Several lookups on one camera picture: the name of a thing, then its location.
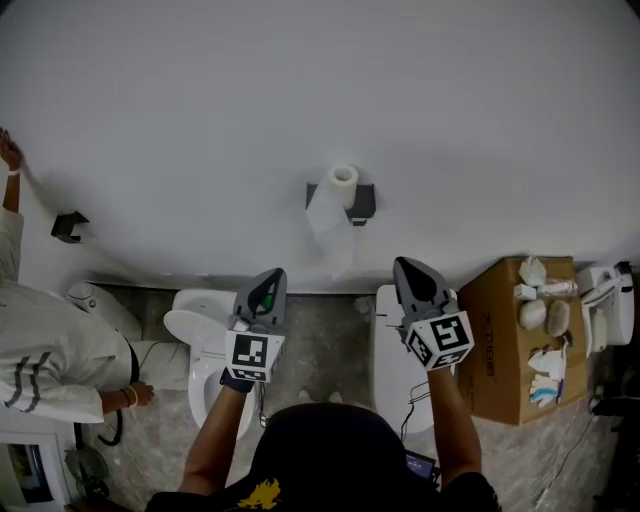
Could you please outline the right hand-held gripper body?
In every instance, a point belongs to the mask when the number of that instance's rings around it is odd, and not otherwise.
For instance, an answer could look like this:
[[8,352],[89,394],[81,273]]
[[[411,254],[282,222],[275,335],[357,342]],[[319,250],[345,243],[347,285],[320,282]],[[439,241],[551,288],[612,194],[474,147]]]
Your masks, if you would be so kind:
[[444,276],[416,259],[398,257],[393,278],[404,312],[397,330],[407,351],[427,371],[464,360],[474,346],[471,326]]

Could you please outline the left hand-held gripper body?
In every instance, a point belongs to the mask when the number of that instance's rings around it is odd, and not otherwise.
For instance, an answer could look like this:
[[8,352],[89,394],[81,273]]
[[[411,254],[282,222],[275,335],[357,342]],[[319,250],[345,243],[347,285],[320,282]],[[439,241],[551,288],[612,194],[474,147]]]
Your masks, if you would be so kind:
[[269,383],[286,341],[287,274],[267,270],[236,294],[226,331],[226,369],[233,379]]

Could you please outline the person's left hand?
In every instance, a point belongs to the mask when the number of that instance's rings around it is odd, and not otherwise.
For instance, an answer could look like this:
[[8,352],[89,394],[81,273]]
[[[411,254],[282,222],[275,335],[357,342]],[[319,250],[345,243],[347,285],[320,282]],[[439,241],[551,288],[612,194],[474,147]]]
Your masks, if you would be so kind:
[[229,389],[243,394],[250,393],[254,387],[254,382],[252,380],[234,378],[227,368],[224,369],[219,383],[221,386],[225,386]]

